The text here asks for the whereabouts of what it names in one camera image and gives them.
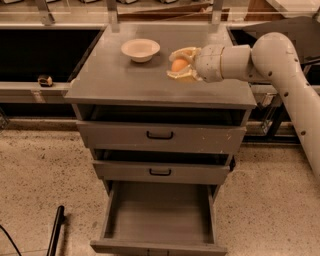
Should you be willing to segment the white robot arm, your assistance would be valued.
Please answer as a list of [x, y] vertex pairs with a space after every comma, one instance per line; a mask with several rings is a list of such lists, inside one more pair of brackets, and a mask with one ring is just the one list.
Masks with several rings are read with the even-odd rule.
[[301, 69], [291, 40], [278, 32], [260, 37], [253, 46], [207, 45], [171, 53], [169, 61], [184, 60], [167, 76], [179, 81], [269, 82], [278, 92], [316, 179], [320, 180], [320, 96]]

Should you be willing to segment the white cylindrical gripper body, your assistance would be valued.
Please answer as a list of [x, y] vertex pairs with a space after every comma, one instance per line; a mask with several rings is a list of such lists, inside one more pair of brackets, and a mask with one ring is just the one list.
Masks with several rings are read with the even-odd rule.
[[221, 71], [223, 45], [207, 45], [195, 57], [195, 71], [207, 83], [223, 80]]

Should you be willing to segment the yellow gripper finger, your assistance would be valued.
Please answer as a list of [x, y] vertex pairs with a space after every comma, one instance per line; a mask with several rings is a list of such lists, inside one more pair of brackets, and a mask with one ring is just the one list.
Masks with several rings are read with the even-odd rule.
[[193, 64], [196, 55], [201, 51], [198, 47], [185, 47], [172, 52], [169, 56], [169, 61], [173, 62], [176, 59], [185, 59], [189, 64]]
[[180, 81], [201, 81], [202, 78], [199, 76], [197, 71], [191, 66], [178, 66], [175, 69], [169, 70], [167, 76], [174, 80]]

